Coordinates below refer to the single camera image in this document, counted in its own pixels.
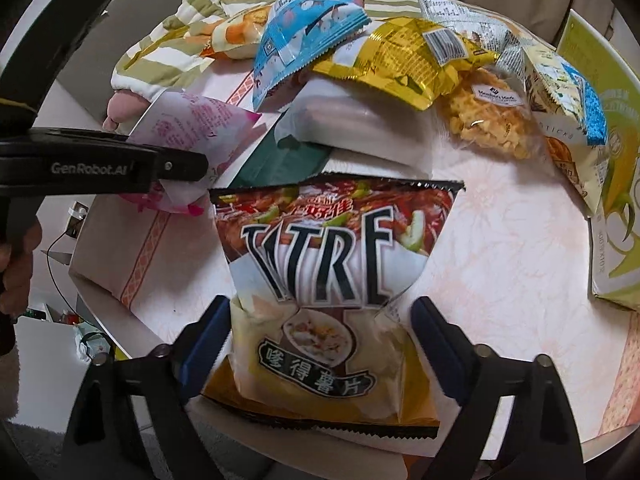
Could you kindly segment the person's left hand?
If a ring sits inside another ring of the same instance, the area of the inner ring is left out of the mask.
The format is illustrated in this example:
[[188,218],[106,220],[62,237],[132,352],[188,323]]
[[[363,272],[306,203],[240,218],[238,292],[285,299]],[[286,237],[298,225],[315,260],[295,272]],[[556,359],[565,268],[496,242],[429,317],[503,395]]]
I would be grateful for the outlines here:
[[42,227],[38,219],[26,231],[22,247],[1,245],[1,312],[18,318],[28,306],[30,281],[34,270],[34,251],[42,240]]

